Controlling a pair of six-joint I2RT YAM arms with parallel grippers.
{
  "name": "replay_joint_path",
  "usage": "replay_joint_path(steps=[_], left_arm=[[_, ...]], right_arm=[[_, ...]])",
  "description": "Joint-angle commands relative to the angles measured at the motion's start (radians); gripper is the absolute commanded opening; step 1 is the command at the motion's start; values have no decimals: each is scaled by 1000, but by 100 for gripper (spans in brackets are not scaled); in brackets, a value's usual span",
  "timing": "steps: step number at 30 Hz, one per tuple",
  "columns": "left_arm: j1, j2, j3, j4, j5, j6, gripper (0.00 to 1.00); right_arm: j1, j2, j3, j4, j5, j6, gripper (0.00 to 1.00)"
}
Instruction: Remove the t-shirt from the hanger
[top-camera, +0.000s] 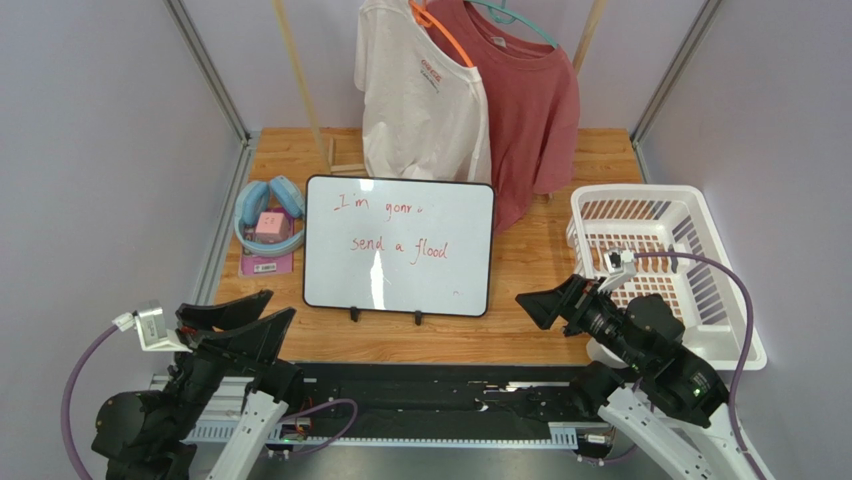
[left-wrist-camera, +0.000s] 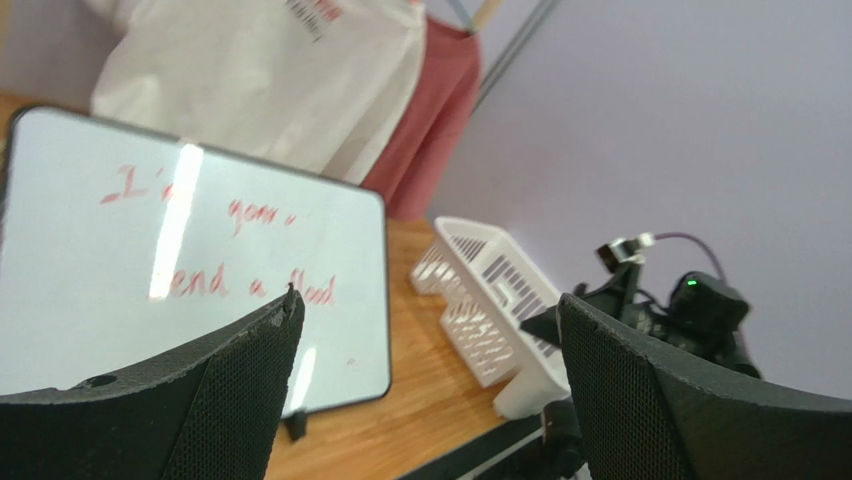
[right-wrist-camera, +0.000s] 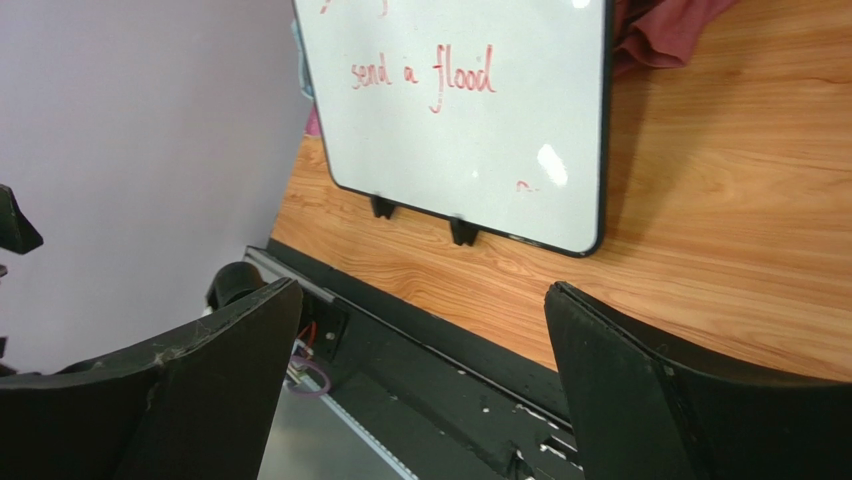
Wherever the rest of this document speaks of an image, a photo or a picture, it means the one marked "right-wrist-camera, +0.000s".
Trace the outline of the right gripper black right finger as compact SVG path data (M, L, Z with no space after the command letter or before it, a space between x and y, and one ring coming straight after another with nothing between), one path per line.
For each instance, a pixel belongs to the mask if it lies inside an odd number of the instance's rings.
M544 305L589 479L847 479L851 386L749 363L557 282Z

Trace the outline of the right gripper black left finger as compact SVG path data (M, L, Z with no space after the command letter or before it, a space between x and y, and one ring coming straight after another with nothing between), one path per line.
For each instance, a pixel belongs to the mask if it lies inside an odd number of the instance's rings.
M53 374L1 380L5 479L254 479L300 322L277 280Z

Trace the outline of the red t-shirt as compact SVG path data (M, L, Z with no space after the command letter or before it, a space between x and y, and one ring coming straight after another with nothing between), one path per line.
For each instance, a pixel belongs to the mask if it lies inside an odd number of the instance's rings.
M613 75L689 64L704 29L736 0L617 0Z

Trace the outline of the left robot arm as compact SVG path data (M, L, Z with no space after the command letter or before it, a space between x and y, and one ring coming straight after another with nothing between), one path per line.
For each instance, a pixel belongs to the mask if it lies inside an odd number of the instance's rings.
M44 243L43 237L26 218L11 187L1 185L1 249L25 255Z

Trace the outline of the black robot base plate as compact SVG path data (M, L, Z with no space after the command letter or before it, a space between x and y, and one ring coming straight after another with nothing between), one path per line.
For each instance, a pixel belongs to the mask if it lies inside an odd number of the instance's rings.
M580 479L555 371L278 241L331 398L422 479Z

